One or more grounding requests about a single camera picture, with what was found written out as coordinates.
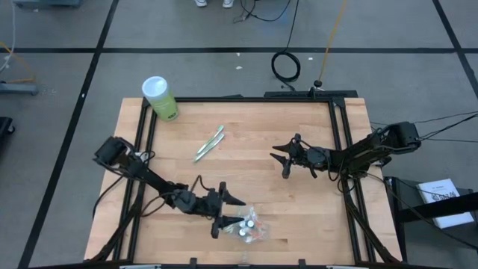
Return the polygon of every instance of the small bottle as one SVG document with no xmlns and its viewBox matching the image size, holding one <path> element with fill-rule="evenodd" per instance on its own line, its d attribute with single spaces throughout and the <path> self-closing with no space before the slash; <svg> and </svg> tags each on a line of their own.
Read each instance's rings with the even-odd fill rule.
<svg viewBox="0 0 478 269">
<path fill-rule="evenodd" d="M 247 226 L 248 226 L 249 228 L 254 228 L 254 221 L 248 220 L 248 221 L 247 221 Z"/>
</svg>

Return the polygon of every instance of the wood grain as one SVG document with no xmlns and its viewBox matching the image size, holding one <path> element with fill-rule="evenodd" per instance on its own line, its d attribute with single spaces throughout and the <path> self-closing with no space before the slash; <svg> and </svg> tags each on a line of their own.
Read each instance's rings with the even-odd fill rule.
<svg viewBox="0 0 478 269">
<path fill-rule="evenodd" d="M 141 99 L 123 100 L 116 136 L 134 140 L 140 104 Z M 179 111 L 177 120 L 157 121 L 153 143 L 156 157 L 150 168 L 167 180 L 189 185 L 198 174 L 208 187 L 227 182 L 231 194 L 253 205 L 270 226 L 270 236 L 254 244 L 227 234 L 214 240 L 210 236 L 211 221 L 165 207 L 141 220 L 136 262 L 184 264 L 190 257 L 197 257 L 201 264 L 295 265 L 298 259 L 306 259 L 308 265 L 353 263 L 344 200 L 336 183 L 326 173 L 317 173 L 319 177 L 313 179 L 301 167 L 293 167 L 291 177 L 285 180 L 281 165 L 269 156 L 274 152 L 271 146 L 286 144 L 296 132 L 310 144 L 334 149 L 326 104 L 179 103 Z M 370 133 L 363 99 L 348 99 L 347 114 L 355 142 Z M 218 125 L 225 126 L 224 140 L 194 164 L 196 151 Z M 373 172 L 381 176 L 379 170 Z M 102 189 L 115 178 L 106 173 Z M 366 178 L 362 187 L 372 229 L 400 259 L 382 183 Z M 124 188 L 124 183 L 118 186 L 98 207 L 86 258 L 94 256 L 116 228 Z M 196 192 L 205 194 L 200 187 Z M 147 188 L 145 201 L 156 195 Z M 237 210 L 227 205 L 223 211 L 234 215 Z"/>
</svg>

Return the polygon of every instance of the green cup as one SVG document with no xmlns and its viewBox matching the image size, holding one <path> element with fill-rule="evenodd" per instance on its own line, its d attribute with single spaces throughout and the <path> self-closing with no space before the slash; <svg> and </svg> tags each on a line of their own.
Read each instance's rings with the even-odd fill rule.
<svg viewBox="0 0 478 269">
<path fill-rule="evenodd" d="M 142 89 L 144 97 L 162 120 L 170 121 L 178 117 L 178 105 L 164 78 L 148 78 L 143 82 Z"/>
</svg>

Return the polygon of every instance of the floor tile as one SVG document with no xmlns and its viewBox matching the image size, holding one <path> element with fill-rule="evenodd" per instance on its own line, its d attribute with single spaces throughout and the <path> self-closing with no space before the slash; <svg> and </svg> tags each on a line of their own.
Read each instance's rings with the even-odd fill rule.
<svg viewBox="0 0 478 269">
<path fill-rule="evenodd" d="M 40 93 L 0 95 L 0 116 L 12 117 L 16 127 L 0 159 L 3 268 L 18 265 L 91 60 L 91 55 L 20 56 L 37 73 Z M 0 80 L 21 77 L 24 69 L 12 63 Z"/>
<path fill-rule="evenodd" d="M 476 75 L 478 73 L 478 54 L 466 54 L 466 58 Z"/>
<path fill-rule="evenodd" d="M 462 48 L 478 47 L 478 2 L 473 0 L 440 0 Z"/>
<path fill-rule="evenodd" d="M 11 46 L 10 0 L 0 1 L 0 41 Z M 78 8 L 16 8 L 16 46 L 22 48 L 94 48 L 110 10 L 111 0 L 85 0 Z"/>
<path fill-rule="evenodd" d="M 205 8 L 197 8 L 192 1 L 123 0 L 106 46 L 281 47 L 288 41 L 295 3 L 275 22 L 249 18 L 234 24 L 232 20 L 242 11 L 238 0 L 228 10 L 219 0 Z M 286 4 L 285 0 L 258 1 L 254 13 L 275 18 Z M 340 7 L 341 1 L 302 0 L 291 46 L 326 46 Z M 415 48 L 451 47 L 451 43 L 432 2 L 365 0 L 349 1 L 333 46 Z"/>
</svg>

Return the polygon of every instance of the gray floor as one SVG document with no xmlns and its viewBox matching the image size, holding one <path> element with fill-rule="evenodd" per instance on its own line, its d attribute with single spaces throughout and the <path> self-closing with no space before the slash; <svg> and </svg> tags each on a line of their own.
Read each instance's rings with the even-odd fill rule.
<svg viewBox="0 0 478 269">
<path fill-rule="evenodd" d="M 295 1 L 274 23 L 250 19 L 232 24 L 240 13 L 210 0 L 205 9 L 191 1 L 120 0 L 105 47 L 198 48 L 281 47 L 286 44 Z M 258 2 L 257 14 L 272 18 L 285 0 Z M 478 47 L 478 4 L 441 0 L 463 47 Z M 111 0 L 85 1 L 79 9 L 17 9 L 17 45 L 22 48 L 94 48 Z M 302 0 L 291 46 L 325 46 L 341 3 Z M 11 42 L 10 7 L 0 1 L 0 41 Z M 451 48 L 432 1 L 350 1 L 334 47 Z M 37 214 L 66 128 L 87 73 L 91 54 L 19 54 L 37 73 L 38 96 L 0 96 L 0 115 L 15 119 L 17 132 L 0 155 L 0 265 L 15 268 Z M 306 90 L 317 79 L 323 55 L 298 53 L 302 74 L 294 86 Z M 79 262 L 99 195 L 103 170 L 91 161 L 111 135 L 121 99 L 140 96 L 151 75 L 162 75 L 176 96 L 262 96 L 281 90 L 270 71 L 268 53 L 102 54 L 58 182 L 32 266 Z M 466 55 L 478 70 L 478 55 Z M 287 60 L 280 73 L 293 72 Z M 26 77 L 13 62 L 0 80 Z M 382 123 L 426 120 L 478 110 L 476 97 L 456 54 L 331 54 L 324 76 L 327 90 L 357 90 L 370 119 Z M 420 133 L 454 120 L 419 125 Z M 476 140 L 470 121 L 441 138 Z M 411 155 L 395 157 L 385 174 L 420 182 L 451 178 L 478 191 L 478 144 L 427 141 Z M 410 244 L 410 262 L 468 268 L 478 256 L 462 248 Z"/>
</svg>

